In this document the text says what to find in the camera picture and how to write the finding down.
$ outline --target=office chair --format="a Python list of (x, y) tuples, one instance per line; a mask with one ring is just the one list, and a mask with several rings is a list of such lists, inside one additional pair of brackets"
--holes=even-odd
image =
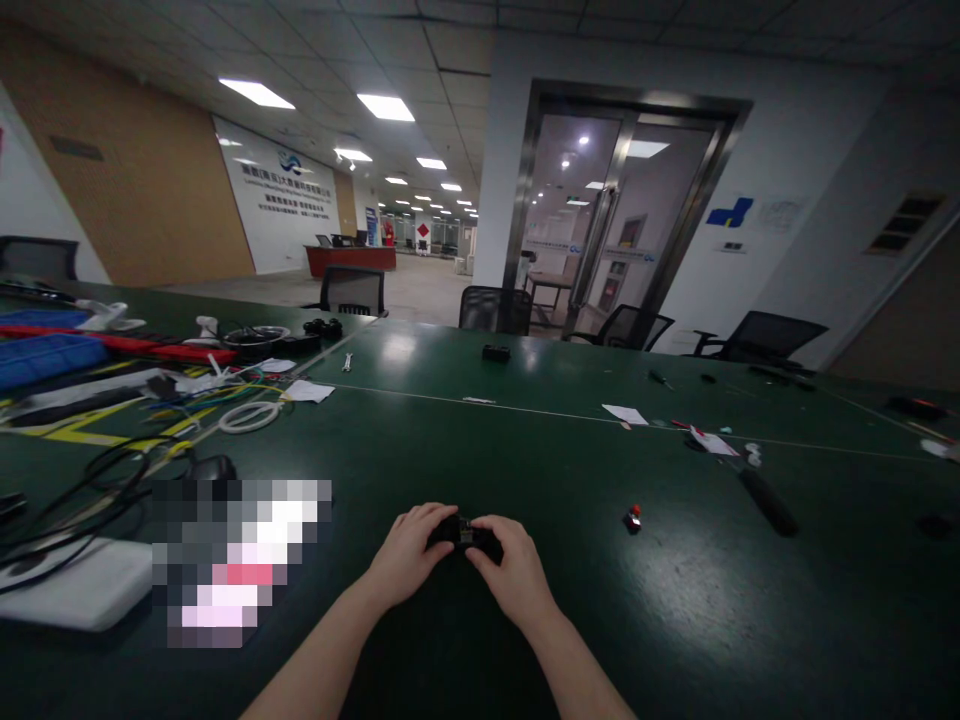
[(527, 335), (532, 311), (533, 298), (524, 290), (470, 285), (460, 296), (459, 327)]
[(383, 270), (327, 265), (320, 288), (320, 302), (303, 307), (347, 315), (386, 317), (390, 313), (383, 306)]
[(76, 280), (79, 245), (74, 240), (5, 235), (0, 237), (0, 272), (44, 280)]
[[(713, 340), (716, 337), (714, 333), (695, 330), (700, 342), (689, 357), (798, 368), (799, 363), (791, 362), (788, 358), (829, 329), (786, 315), (751, 310), (726, 340)], [(719, 345), (720, 351), (704, 355), (703, 351), (710, 345)]]
[(663, 315), (648, 313), (632, 305), (618, 305), (596, 335), (574, 332), (565, 335), (563, 339), (570, 340), (576, 337), (594, 345), (650, 352), (660, 336), (671, 325), (673, 320)]

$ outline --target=wooden wall panel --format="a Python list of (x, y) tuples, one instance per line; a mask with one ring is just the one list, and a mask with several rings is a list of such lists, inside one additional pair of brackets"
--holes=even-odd
[[(114, 283), (254, 273), (209, 113), (28, 29), (0, 30), (0, 80)], [(104, 159), (57, 152), (52, 135)]]
[(333, 185), (337, 189), (337, 213), (340, 215), (340, 234), (357, 236), (357, 209), (353, 201), (353, 177), (333, 171)]

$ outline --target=paper scrap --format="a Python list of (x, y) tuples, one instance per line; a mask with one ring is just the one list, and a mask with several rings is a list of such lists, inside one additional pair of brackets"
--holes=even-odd
[(270, 358), (260, 363), (260, 369), (264, 372), (286, 372), (296, 366), (293, 360), (277, 360), (277, 358)]
[(297, 380), (284, 392), (294, 400), (313, 401), (315, 403), (323, 402), (336, 388), (329, 385), (317, 385), (309, 380)]
[(618, 417), (621, 420), (630, 423), (631, 425), (649, 425), (650, 424), (643, 419), (643, 415), (641, 415), (636, 408), (625, 408), (625, 407), (620, 407), (619, 405), (604, 405), (603, 409), (606, 410), (607, 412), (612, 413), (615, 417)]
[(727, 443), (724, 442), (723, 438), (721, 438), (719, 435), (701, 432), (693, 426), (690, 426), (690, 434), (693, 436), (693, 439), (703, 445), (704, 449), (709, 453), (713, 453), (714, 455), (740, 454), (732, 447), (727, 445)]

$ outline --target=red desk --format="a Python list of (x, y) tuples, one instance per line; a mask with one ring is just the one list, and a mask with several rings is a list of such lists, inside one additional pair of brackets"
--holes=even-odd
[(380, 248), (322, 248), (304, 245), (310, 274), (322, 278), (327, 265), (368, 267), (374, 270), (396, 270), (397, 251), (392, 247)]

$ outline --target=table surface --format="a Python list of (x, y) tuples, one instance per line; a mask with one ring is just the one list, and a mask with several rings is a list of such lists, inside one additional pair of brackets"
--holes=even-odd
[[(82, 289), (184, 336), (197, 314), (290, 326), (320, 314)], [(818, 377), (808, 393), (704, 359), (343, 321), (350, 337), (305, 370), (337, 387), (330, 398), (198, 448), (228, 454), (243, 479), (333, 481), (332, 522), (257, 633), (240, 650), (166, 650), (149, 602), (99, 635), (2, 622), (10, 717), (237, 716), (363, 572), (395, 516), (426, 500), (524, 523), (560, 607), (640, 717), (960, 710), (957, 542), (915, 527), (957, 511), (960, 478), (882, 409), (908, 389)], [(486, 343), (509, 346), (510, 362), (483, 362)], [(651, 368), (675, 391), (650, 381)], [(775, 534), (734, 472), (685, 447), (681, 431), (626, 430), (602, 403), (651, 423), (730, 426), (738, 448), (759, 442), (761, 472), (800, 533)], [(955, 424), (934, 427), (957, 436)], [(0, 435), (0, 492), (21, 489), (42, 506), (100, 450)], [(620, 520), (634, 503), (644, 529), (630, 536)], [(523, 637), (457, 556), (376, 628), (343, 716), (382, 717), (385, 705), (425, 717), (556, 716)]]

